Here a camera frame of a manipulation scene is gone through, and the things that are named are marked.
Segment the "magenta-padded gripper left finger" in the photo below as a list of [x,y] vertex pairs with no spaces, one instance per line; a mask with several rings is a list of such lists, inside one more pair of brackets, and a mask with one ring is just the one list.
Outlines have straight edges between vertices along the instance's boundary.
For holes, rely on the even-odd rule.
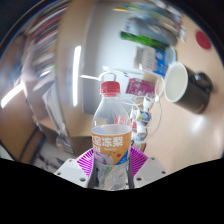
[[94,170],[93,150],[87,150],[76,159],[67,159],[55,172],[55,175],[78,186],[84,188],[94,188],[96,173]]

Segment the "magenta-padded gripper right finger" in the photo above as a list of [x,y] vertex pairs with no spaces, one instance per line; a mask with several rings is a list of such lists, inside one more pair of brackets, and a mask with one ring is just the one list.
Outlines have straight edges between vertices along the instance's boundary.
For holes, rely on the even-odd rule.
[[128,166],[128,187],[144,187],[167,175],[167,170],[155,157],[147,157],[140,150],[132,147]]

